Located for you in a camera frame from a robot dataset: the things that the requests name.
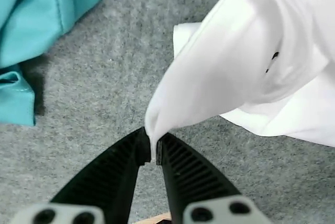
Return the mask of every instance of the teal cloth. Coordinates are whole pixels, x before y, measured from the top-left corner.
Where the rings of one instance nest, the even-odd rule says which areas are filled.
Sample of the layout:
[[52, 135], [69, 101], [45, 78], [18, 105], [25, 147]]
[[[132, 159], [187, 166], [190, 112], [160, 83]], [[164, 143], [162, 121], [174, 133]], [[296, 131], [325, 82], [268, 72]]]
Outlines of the teal cloth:
[[34, 125], [34, 92], [12, 65], [46, 52], [98, 1], [0, 0], [0, 122]]

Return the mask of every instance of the white cloth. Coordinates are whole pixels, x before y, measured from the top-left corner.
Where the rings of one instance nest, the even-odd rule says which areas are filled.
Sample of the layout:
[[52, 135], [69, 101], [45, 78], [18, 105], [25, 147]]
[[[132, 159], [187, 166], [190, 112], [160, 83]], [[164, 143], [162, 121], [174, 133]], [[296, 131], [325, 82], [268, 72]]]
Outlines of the white cloth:
[[219, 0], [202, 23], [176, 26], [176, 59], [146, 113], [153, 159], [170, 129], [219, 114], [258, 135], [335, 146], [333, 4]]

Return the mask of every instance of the gray carpet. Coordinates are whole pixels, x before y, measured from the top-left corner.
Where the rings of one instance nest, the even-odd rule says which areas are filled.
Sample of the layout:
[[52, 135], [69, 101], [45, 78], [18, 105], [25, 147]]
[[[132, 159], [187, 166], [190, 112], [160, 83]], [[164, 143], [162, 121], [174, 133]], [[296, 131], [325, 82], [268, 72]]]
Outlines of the gray carpet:
[[[50, 199], [115, 141], [143, 125], [173, 56], [172, 29], [218, 0], [103, 0], [45, 55], [23, 64], [37, 125], [0, 125], [0, 222]], [[275, 223], [334, 223], [335, 149], [261, 138], [215, 117], [174, 133]], [[130, 222], [168, 211], [161, 170], [141, 169]]]

